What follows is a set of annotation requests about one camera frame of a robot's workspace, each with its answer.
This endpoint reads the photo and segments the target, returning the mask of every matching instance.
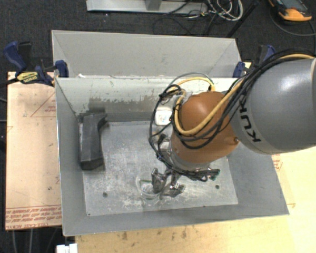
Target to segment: yellow cable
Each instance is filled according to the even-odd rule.
[[[311,56],[311,55],[307,55],[307,54],[295,53],[295,54],[289,54],[289,55],[282,56],[280,59],[285,59],[285,58],[313,59],[315,57]]]
[[[195,80],[201,80],[201,81],[205,81],[205,82],[208,82],[210,84],[210,87],[211,87],[211,91],[215,91],[215,87],[214,87],[214,84],[207,78],[204,78],[204,77],[192,77],[192,78],[189,78],[189,79],[186,79],[186,80],[182,80],[181,82],[179,82],[177,85],[182,85],[183,83],[185,82],[190,82],[190,81],[195,81]]]
[[[179,108],[176,108],[174,111],[174,122],[175,122],[175,126],[177,127],[178,131],[185,136],[192,136],[197,134],[201,129],[203,129],[206,124],[214,117],[214,115],[216,114],[216,112],[218,111],[218,109],[226,102],[226,100],[236,92],[236,90],[240,87],[242,83],[242,80],[240,80],[233,88],[232,90],[223,97],[223,99],[218,103],[217,106],[215,106],[215,108],[209,113],[209,115],[206,116],[206,118],[200,123],[198,124],[196,127],[190,129],[190,130],[183,130],[182,127],[180,126],[179,123]],[[177,102],[176,102],[176,106],[178,104],[180,104],[180,102],[182,101],[183,96],[181,96]]]
[[[307,54],[301,54],[301,53],[297,53],[297,54],[290,54],[290,55],[285,55],[283,57],[281,57],[280,59],[285,59],[285,58],[303,58],[303,59],[313,59],[315,57],[311,56],[311,55],[307,55]],[[194,78],[190,78],[190,79],[187,79],[187,80],[184,80],[184,81],[181,81],[180,83],[178,83],[178,85],[182,84],[182,83],[185,83],[185,82],[188,82],[188,81],[192,81],[192,80],[204,80],[204,81],[207,81],[209,82],[208,79],[206,78],[202,78],[202,77],[194,77]],[[206,124],[214,117],[214,115],[216,114],[216,112],[218,111],[218,109],[226,102],[226,100],[236,92],[236,90],[240,87],[242,83],[242,80],[240,80],[233,88],[232,90],[223,97],[223,99],[218,103],[217,106],[214,107],[214,109],[206,116],[206,118],[201,122],[199,123],[196,127],[190,129],[190,130],[183,130],[182,127],[180,126],[180,123],[179,123],[179,108],[176,108],[175,111],[174,111],[174,122],[175,122],[175,126],[177,127],[178,131],[184,135],[184,136],[192,136],[192,135],[195,135],[197,134],[201,129],[203,129]],[[186,93],[183,93],[182,96],[177,100],[176,102],[176,106],[178,104],[180,104],[180,102],[182,101],[182,99],[184,98]]]

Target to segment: robotic arm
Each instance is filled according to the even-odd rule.
[[[316,57],[309,52],[275,53],[225,93],[210,87],[187,98],[172,84],[157,106],[173,96],[170,136],[158,132],[154,143],[150,126],[150,144],[166,165],[164,174],[152,172],[153,190],[161,196],[183,191],[177,183],[180,175],[214,180],[220,170],[211,169],[210,163],[231,153],[239,142],[270,155],[316,146]]]

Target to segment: electronic device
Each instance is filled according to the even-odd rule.
[[[285,21],[304,22],[312,18],[301,0],[268,0],[268,2]]]

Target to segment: black plastic object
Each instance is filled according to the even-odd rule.
[[[82,170],[94,170],[104,165],[100,129],[106,123],[106,113],[91,113],[81,116],[80,163]]]

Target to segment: clamp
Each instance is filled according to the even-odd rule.
[[[67,64],[63,60],[58,60],[55,62],[55,65],[47,68],[37,65],[34,70],[27,70],[30,49],[31,44],[29,42],[18,44],[17,41],[10,42],[4,48],[6,58],[18,68],[18,71],[15,73],[16,81],[20,81],[23,84],[40,83],[54,86],[55,77],[69,76]],[[55,72],[54,78],[47,74],[49,71]]]

